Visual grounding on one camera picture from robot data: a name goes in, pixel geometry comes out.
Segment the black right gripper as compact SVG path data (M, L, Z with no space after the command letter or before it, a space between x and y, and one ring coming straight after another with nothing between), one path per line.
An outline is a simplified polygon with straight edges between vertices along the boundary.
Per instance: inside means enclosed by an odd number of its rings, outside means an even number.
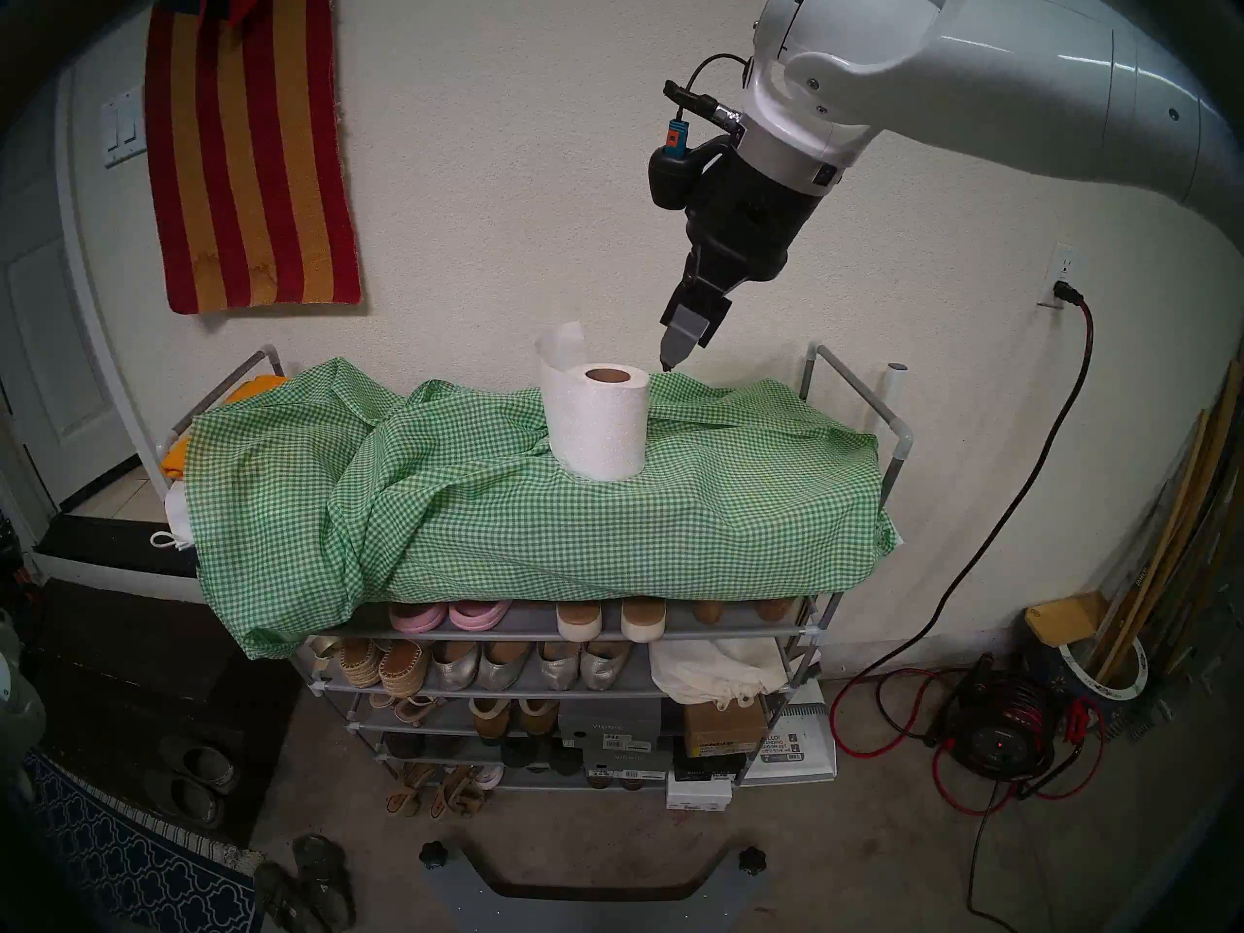
M705 335L710 345L731 306L729 290L779 275L824 197L773 180L736 152L702 170L685 207L690 251L661 318L663 371L675 369Z

